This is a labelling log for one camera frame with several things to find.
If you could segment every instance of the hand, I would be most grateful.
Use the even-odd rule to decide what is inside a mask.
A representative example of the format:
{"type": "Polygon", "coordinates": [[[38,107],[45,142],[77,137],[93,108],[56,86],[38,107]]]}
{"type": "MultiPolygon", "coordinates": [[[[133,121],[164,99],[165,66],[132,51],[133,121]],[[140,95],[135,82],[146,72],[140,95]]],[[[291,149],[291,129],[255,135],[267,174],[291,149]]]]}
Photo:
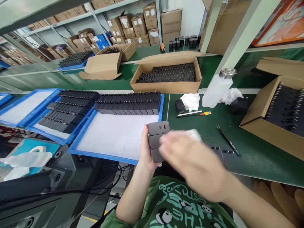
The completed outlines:
{"type": "Polygon", "coordinates": [[[186,180],[187,184],[209,201],[222,202],[232,174],[207,146],[183,131],[171,131],[161,137],[160,153],[186,180]]]}
{"type": "Polygon", "coordinates": [[[142,144],[141,144],[141,147],[140,147],[140,155],[139,155],[138,164],[142,164],[144,167],[146,167],[150,170],[153,170],[153,171],[159,165],[159,163],[155,164],[153,162],[152,157],[151,157],[150,146],[149,146],[149,142],[148,142],[148,127],[147,127],[147,125],[144,126],[143,132],[142,132],[142,144]]]}

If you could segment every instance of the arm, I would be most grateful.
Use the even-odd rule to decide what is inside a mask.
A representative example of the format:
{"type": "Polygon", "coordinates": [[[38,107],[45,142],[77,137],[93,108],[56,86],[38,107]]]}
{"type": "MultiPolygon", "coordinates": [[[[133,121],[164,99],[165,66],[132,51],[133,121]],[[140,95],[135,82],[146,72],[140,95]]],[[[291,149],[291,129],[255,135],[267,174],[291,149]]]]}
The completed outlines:
{"type": "Polygon", "coordinates": [[[158,164],[153,162],[150,155],[148,128],[145,125],[142,133],[139,162],[116,209],[116,217],[119,220],[135,224],[142,217],[148,188],[157,166],[158,164]]]}
{"type": "Polygon", "coordinates": [[[209,201],[224,202],[248,226],[294,227],[268,202],[226,171],[215,153],[184,132],[171,131],[163,136],[160,153],[186,179],[193,190],[209,201]]]}

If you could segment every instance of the open cardboard box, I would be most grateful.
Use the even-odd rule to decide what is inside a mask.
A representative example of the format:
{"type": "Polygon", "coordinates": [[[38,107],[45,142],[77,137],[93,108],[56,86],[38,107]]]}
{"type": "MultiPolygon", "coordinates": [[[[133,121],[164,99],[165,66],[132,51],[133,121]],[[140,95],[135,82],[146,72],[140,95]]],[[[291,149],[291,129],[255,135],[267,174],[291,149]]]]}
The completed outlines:
{"type": "Polygon", "coordinates": [[[123,53],[123,56],[121,57],[122,62],[127,62],[136,52],[135,43],[118,44],[114,45],[114,47],[123,53]]]}
{"type": "Polygon", "coordinates": [[[202,82],[202,75],[197,57],[203,55],[204,54],[195,51],[181,51],[143,58],[135,63],[139,64],[139,66],[130,81],[130,85],[134,92],[160,91],[161,93],[197,93],[200,83],[202,82]],[[153,67],[163,67],[184,63],[194,63],[195,82],[136,83],[142,73],[151,73],[153,67]]]}
{"type": "Polygon", "coordinates": [[[304,88],[304,62],[265,57],[257,68],[279,76],[258,92],[240,126],[304,161],[304,138],[263,119],[280,82],[293,89],[304,88]]]}
{"type": "Polygon", "coordinates": [[[102,51],[113,47],[105,47],[95,56],[90,57],[85,66],[84,72],[79,72],[79,76],[84,80],[113,80],[121,75],[118,73],[123,52],[101,54],[102,51]]]}

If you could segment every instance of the white cloth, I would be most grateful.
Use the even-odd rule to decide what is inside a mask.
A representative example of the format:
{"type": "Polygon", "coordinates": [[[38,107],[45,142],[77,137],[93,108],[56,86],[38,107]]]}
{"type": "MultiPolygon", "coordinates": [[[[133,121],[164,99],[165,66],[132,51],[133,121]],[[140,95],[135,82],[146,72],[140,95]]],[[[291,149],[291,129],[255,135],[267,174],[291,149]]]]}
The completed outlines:
{"type": "Polygon", "coordinates": [[[181,100],[185,105],[185,109],[192,112],[192,110],[197,111],[199,109],[200,95],[198,93],[185,93],[181,100]]]}
{"type": "Polygon", "coordinates": [[[243,98],[242,93],[237,88],[231,88],[228,92],[222,97],[219,102],[223,102],[226,105],[230,105],[238,97],[243,98]]]}

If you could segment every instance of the green t-shirt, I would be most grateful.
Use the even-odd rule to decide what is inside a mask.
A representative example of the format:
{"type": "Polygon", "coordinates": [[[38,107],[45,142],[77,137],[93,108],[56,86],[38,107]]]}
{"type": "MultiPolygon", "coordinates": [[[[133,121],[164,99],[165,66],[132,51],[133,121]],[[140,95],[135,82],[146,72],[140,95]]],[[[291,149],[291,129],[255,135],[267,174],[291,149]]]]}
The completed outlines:
{"type": "Polygon", "coordinates": [[[233,228],[237,227],[228,213],[191,190],[185,182],[167,176],[151,181],[142,218],[132,226],[116,218],[112,211],[102,228],[233,228]]]}

